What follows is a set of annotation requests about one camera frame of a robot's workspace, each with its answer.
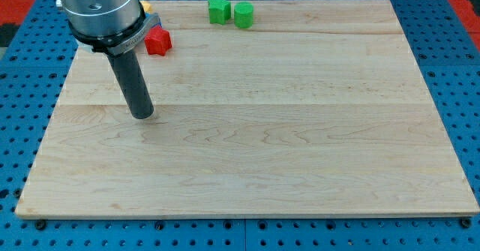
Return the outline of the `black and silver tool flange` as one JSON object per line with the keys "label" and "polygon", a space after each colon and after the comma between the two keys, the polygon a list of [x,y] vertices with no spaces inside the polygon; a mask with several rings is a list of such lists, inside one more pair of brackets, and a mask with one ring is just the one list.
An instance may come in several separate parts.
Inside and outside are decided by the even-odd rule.
{"label": "black and silver tool flange", "polygon": [[94,37],[81,34],[72,24],[68,23],[73,36],[79,45],[88,47],[91,53],[100,52],[109,56],[118,56],[131,51],[138,43],[142,42],[150,28],[146,26],[146,15],[140,17],[133,25],[118,34]]}

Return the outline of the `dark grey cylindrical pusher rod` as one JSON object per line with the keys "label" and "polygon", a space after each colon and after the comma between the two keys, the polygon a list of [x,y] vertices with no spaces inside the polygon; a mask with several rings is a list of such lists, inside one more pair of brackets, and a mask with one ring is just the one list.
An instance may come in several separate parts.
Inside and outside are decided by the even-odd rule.
{"label": "dark grey cylindrical pusher rod", "polygon": [[154,107],[136,53],[131,50],[107,58],[132,116],[136,119],[151,116]]}

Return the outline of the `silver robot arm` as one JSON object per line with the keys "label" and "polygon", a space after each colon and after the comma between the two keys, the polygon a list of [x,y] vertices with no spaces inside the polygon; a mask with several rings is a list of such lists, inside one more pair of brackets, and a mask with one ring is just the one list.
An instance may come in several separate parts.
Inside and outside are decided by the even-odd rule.
{"label": "silver robot arm", "polygon": [[109,61],[132,116],[145,119],[154,106],[134,48],[161,24],[146,13],[140,0],[58,0],[72,35],[93,53]]}

